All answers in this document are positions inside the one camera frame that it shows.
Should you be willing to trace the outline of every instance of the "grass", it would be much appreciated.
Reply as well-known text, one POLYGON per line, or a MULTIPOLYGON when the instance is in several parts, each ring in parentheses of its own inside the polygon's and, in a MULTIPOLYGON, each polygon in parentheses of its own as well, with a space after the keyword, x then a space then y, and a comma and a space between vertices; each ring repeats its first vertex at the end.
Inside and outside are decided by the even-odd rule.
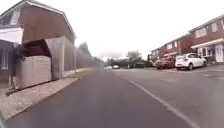
POLYGON ((85 75, 89 74, 90 72, 92 72, 94 69, 93 68, 86 68, 82 71, 76 72, 75 74, 72 74, 70 76, 68 76, 69 78, 78 78, 81 79, 82 77, 84 77, 85 75))

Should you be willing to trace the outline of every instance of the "gravel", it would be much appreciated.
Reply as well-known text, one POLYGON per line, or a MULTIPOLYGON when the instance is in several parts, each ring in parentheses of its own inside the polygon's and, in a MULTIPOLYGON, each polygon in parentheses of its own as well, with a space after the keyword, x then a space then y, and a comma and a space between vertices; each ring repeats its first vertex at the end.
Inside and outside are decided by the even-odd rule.
POLYGON ((5 119, 9 119, 76 80, 77 78, 64 78, 16 92, 8 97, 5 95, 6 90, 0 89, 0 111, 5 119))

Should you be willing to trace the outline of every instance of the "road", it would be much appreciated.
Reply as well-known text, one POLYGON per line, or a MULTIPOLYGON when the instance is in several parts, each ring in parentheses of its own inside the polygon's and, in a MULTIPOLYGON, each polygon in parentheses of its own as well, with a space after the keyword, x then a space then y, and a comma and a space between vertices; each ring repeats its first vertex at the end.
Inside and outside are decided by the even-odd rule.
POLYGON ((133 69, 116 73, 168 102, 200 127, 224 128, 224 71, 207 69, 133 69))
POLYGON ((7 125, 9 128, 190 128, 189 122, 115 73, 126 76, 134 72, 96 70, 9 119, 7 125))

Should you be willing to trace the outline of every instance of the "overcast sky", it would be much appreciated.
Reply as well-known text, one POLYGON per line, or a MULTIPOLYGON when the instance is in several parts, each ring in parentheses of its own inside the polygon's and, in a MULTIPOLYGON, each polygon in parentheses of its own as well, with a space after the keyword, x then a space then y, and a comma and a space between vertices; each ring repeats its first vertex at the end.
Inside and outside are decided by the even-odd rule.
MULTIPOLYGON (((143 57, 188 30, 224 14, 223 0, 38 0, 64 11, 76 35, 92 55, 143 57)), ((0 4, 0 13, 19 0, 0 4)))

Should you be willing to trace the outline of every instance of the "red car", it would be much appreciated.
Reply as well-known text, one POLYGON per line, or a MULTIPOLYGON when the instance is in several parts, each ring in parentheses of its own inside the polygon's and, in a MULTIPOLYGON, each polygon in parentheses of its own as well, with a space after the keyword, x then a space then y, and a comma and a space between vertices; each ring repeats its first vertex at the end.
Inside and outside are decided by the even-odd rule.
POLYGON ((157 69, 174 68, 174 67, 175 67, 175 59, 173 58, 160 58, 156 61, 157 69))

